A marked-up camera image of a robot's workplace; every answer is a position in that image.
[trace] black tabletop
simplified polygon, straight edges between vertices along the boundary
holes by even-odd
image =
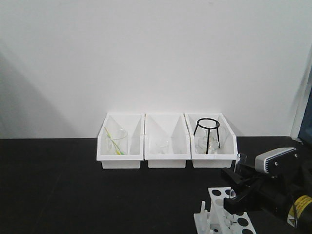
[[[238,137],[256,156],[278,147],[311,151],[289,137]],[[103,170],[96,139],[0,140],[1,234],[196,234],[194,213],[210,208],[208,187],[229,186],[220,169]],[[249,216],[258,234],[297,233],[263,211]]]

